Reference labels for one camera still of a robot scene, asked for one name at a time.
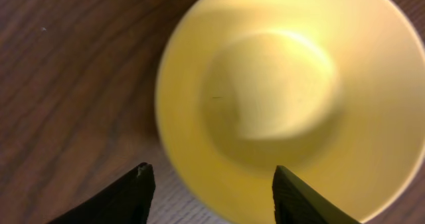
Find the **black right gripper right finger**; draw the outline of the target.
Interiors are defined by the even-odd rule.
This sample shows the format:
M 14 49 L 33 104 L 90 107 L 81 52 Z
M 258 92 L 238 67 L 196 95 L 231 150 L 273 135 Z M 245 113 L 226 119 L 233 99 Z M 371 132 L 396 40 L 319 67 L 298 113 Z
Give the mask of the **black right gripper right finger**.
M 360 224 L 284 166 L 272 182 L 277 224 Z

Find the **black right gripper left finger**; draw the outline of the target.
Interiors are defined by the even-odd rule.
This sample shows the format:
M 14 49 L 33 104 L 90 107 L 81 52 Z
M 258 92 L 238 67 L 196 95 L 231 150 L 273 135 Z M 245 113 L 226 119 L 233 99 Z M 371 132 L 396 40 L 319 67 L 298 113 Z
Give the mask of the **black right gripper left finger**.
M 154 191 L 153 166 L 143 162 L 49 224 L 146 224 Z

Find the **yellow small bowl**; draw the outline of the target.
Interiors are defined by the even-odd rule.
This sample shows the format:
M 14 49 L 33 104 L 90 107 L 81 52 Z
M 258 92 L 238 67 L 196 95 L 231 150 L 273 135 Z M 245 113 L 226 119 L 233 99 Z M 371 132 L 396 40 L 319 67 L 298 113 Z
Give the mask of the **yellow small bowl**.
M 424 48 L 391 0 L 198 0 L 167 44 L 155 112 L 187 187 L 273 223 L 284 166 L 323 211 L 365 222 L 424 159 Z

